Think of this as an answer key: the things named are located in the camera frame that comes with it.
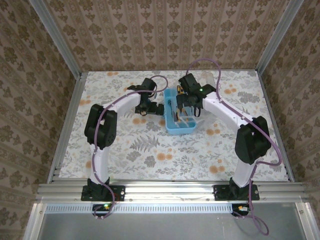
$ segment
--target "floral tablecloth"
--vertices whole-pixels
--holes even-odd
[[[216,70],[194,70],[201,85],[215,84]],[[93,104],[106,104],[122,96],[130,85],[141,84],[153,75],[164,75],[175,88],[185,71],[89,72],[77,109],[73,129],[59,176],[88,178],[91,152],[84,129]],[[158,89],[165,86],[154,78]],[[231,104],[252,116],[267,119],[271,138],[276,140],[266,101],[254,70],[222,71],[221,95]],[[163,94],[156,102],[163,101]],[[117,122],[117,137],[109,154],[108,169],[113,179],[126,180],[211,180],[225,181],[234,173],[238,157],[234,147],[236,135],[218,117],[201,111],[193,134],[169,135],[163,117],[141,116],[128,111]],[[264,161],[277,162],[271,148]],[[284,165],[260,165],[254,176],[258,181],[288,181]]]

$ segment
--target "brown damask wallpaper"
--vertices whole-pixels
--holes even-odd
[[[262,75],[297,181],[320,226],[320,1],[305,0]]]
[[[75,79],[27,0],[0,0],[0,239],[22,239]]]
[[[289,0],[45,2],[85,72],[181,70],[200,57],[254,69]]]

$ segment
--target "wall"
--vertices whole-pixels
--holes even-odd
[[[304,1],[262,79],[293,173],[320,223],[319,0]]]
[[[119,71],[254,69],[289,0],[45,2],[82,71]]]
[[[20,239],[75,79],[26,0],[0,1],[0,239]]]

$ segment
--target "patterned wallpaper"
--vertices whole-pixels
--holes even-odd
[[[305,0],[262,75],[297,181],[320,223],[320,1]]]
[[[22,239],[75,79],[27,0],[0,1],[0,239]]]
[[[200,57],[254,69],[289,0],[45,2],[85,72],[181,70]]]

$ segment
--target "blue container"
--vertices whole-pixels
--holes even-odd
[[[193,107],[184,107],[182,116],[177,119],[177,89],[167,88],[164,90],[164,119],[165,128],[170,135],[191,134],[196,126]]]

